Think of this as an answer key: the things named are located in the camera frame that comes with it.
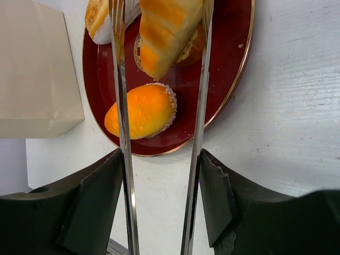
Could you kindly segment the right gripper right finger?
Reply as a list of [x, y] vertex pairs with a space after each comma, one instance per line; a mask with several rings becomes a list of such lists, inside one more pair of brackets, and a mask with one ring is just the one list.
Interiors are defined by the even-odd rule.
[[339, 254], [339, 191], [292, 197], [201, 153], [200, 188], [215, 254]]

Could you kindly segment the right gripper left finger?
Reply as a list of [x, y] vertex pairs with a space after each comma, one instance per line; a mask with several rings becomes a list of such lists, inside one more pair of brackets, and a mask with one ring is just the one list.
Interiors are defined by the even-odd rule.
[[105, 254], [121, 185], [116, 149], [58, 181], [1, 196], [1, 254]]

